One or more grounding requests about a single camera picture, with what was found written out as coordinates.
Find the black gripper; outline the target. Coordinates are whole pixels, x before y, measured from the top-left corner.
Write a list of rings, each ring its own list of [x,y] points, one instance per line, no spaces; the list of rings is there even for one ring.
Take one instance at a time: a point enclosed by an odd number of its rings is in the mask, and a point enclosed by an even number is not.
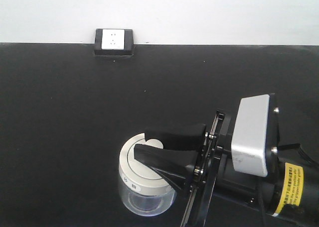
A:
[[[145,140],[157,139],[164,149],[136,144],[134,159],[155,171],[176,192],[187,195],[190,191],[181,226],[204,226],[212,196],[258,210],[262,226],[266,226],[266,209],[273,197],[279,172],[276,113],[268,111],[266,121],[266,145],[261,151],[265,155],[267,175],[240,171],[235,167],[240,156],[230,144],[233,136],[227,134],[230,116],[220,111],[217,111],[206,136],[203,123],[146,128]],[[203,144],[200,163],[195,166],[197,151]]]

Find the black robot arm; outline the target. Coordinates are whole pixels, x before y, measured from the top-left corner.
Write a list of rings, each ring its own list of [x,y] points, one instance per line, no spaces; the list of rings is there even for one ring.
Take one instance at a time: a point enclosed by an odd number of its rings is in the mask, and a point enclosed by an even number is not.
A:
[[[231,116],[218,111],[210,131],[203,124],[179,131],[147,130],[163,148],[137,144],[134,157],[188,197],[183,227],[202,227],[218,196],[300,227],[319,224],[319,165],[300,144],[279,146],[274,110],[266,112],[261,158],[235,148]]]

